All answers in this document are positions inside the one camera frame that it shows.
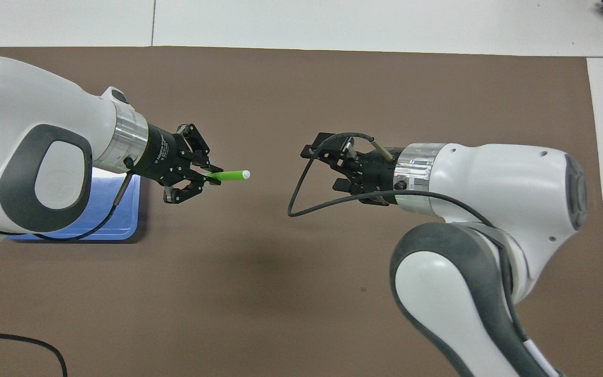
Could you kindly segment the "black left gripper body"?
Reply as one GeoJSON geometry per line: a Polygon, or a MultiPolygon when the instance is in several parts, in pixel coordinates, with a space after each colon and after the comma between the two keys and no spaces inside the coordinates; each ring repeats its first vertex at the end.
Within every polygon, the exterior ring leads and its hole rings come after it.
{"type": "Polygon", "coordinates": [[[181,151],[189,152],[182,136],[148,124],[148,143],[134,164],[132,173],[158,182],[161,186],[184,181],[191,171],[191,165],[180,157],[181,151]]]}

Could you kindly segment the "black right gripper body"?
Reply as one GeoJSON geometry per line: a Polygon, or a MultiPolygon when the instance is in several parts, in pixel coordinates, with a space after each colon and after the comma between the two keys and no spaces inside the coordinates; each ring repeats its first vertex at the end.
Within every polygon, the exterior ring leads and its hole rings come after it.
{"type": "Polygon", "coordinates": [[[359,193],[371,193],[376,191],[391,191],[394,183],[394,169],[397,158],[402,153],[402,148],[387,148],[393,155],[393,161],[385,158],[375,150],[367,153],[356,152],[356,161],[362,173],[361,189],[359,193]]]}

